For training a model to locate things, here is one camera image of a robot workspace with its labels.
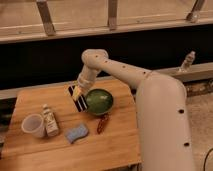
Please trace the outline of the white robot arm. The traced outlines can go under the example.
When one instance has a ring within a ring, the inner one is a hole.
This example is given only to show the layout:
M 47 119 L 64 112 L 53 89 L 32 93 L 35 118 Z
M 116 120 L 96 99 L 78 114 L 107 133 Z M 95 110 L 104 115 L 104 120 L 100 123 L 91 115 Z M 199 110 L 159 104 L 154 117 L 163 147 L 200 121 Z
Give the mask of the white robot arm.
M 178 79 L 111 60 L 104 49 L 87 49 L 77 85 L 86 93 L 104 71 L 136 90 L 142 171 L 196 171 L 186 88 Z

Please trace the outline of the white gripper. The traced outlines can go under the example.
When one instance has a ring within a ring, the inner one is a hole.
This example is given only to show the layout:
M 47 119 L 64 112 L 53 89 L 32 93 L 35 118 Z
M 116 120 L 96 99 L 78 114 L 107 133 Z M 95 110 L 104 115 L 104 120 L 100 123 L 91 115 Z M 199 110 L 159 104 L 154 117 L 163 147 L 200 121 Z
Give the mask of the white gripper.
M 94 85 L 97 75 L 100 73 L 100 70 L 89 68 L 84 65 L 82 71 L 78 75 L 77 83 L 78 86 L 75 86 L 73 89 L 72 98 L 74 101 L 77 101 L 82 95 L 86 95 L 90 88 Z

